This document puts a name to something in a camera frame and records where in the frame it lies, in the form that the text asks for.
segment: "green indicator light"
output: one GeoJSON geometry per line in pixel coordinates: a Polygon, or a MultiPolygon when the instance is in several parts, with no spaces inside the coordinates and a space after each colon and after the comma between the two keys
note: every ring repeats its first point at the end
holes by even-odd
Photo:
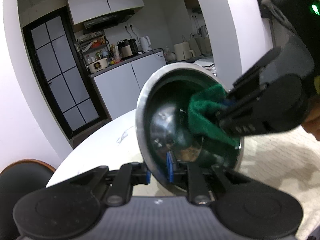
{"type": "Polygon", "coordinates": [[[312,9],[313,9],[313,11],[314,11],[317,15],[320,16],[320,12],[319,12],[319,10],[318,10],[318,7],[317,7],[315,4],[312,5],[312,9]]]}

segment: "green sponge cloth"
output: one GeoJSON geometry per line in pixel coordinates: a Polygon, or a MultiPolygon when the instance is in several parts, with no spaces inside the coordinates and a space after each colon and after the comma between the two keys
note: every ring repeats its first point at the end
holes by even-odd
{"type": "Polygon", "coordinates": [[[226,92],[222,85],[216,84],[204,91],[194,94],[188,107],[188,125],[190,132],[229,144],[239,146],[239,138],[228,136],[218,125],[209,121],[206,116],[214,116],[215,113],[226,106],[222,102],[226,98],[226,92]]]}

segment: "glass door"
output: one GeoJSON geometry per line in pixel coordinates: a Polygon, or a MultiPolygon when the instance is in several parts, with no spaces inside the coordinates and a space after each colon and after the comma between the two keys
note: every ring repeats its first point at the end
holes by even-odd
{"type": "Polygon", "coordinates": [[[66,135],[72,138],[106,116],[70,41],[73,33],[63,22],[64,18],[65,10],[59,9],[27,25],[24,32],[44,94],[66,135]]]}

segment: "black chair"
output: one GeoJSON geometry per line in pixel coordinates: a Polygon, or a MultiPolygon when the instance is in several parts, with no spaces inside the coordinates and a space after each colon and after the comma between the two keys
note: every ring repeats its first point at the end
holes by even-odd
{"type": "Polygon", "coordinates": [[[14,240],[20,234],[13,221],[12,210],[24,195],[44,188],[54,168],[36,160],[11,164],[0,174],[0,240],[14,240]]]}

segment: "white table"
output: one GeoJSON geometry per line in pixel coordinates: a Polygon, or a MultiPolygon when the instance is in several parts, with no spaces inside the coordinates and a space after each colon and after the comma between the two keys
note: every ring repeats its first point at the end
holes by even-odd
{"type": "MultiPolygon", "coordinates": [[[[59,166],[47,186],[100,165],[111,170],[142,162],[135,135],[135,110],[122,115],[84,140],[59,166]]],[[[301,127],[283,134],[245,138],[240,172],[288,192],[299,200],[304,217],[297,238],[306,239],[320,225],[320,143],[301,127]]],[[[134,195],[171,195],[154,178],[134,187],[134,195]]]]}
{"type": "MultiPolygon", "coordinates": [[[[101,165],[118,170],[122,164],[143,162],[135,131],[135,110],[132,110],[85,139],[61,163],[49,180],[47,187],[72,178],[101,165]]],[[[133,195],[173,195],[152,176],[148,186],[138,185],[133,195]]]]}

